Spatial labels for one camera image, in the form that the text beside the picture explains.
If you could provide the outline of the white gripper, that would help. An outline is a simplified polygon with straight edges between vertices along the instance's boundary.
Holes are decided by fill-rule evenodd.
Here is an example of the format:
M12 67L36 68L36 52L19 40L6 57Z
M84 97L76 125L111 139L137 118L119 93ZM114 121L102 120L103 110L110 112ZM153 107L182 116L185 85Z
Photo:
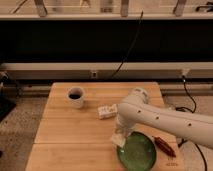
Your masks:
M131 128L122 127L121 125L117 125L113 135L111 136L111 141L123 148L126 142L126 139L131 135L133 130Z

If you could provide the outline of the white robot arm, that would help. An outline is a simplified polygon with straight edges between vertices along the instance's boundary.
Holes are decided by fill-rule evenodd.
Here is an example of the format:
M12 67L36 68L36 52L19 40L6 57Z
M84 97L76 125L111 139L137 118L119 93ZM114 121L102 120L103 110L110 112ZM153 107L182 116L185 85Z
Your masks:
M174 111L148 104L147 92L136 87L117 104L111 141L123 147L136 124L144 124L213 149L213 117Z

